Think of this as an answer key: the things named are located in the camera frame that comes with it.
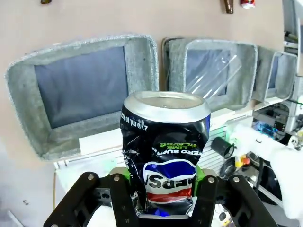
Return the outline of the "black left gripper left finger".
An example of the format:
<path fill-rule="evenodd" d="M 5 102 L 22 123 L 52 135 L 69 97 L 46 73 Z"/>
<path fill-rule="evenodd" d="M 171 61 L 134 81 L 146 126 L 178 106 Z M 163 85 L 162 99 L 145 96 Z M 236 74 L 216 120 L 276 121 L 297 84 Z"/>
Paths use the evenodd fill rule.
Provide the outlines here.
<path fill-rule="evenodd" d="M 112 205 L 117 227 L 138 227 L 130 195 L 130 174 L 115 167 L 107 176 L 84 172 L 45 221 L 45 227 L 87 227 L 101 206 Z"/>

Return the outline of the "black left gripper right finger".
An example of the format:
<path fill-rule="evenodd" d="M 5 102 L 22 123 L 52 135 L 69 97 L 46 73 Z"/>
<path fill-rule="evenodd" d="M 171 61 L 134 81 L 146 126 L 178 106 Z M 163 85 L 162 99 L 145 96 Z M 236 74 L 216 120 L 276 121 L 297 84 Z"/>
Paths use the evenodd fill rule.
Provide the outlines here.
<path fill-rule="evenodd" d="M 196 203 L 190 218 L 192 227 L 210 227 L 217 204 L 227 210 L 237 227 L 278 226 L 242 175 L 233 175 L 224 180 L 207 175 L 206 171 L 196 167 Z"/>

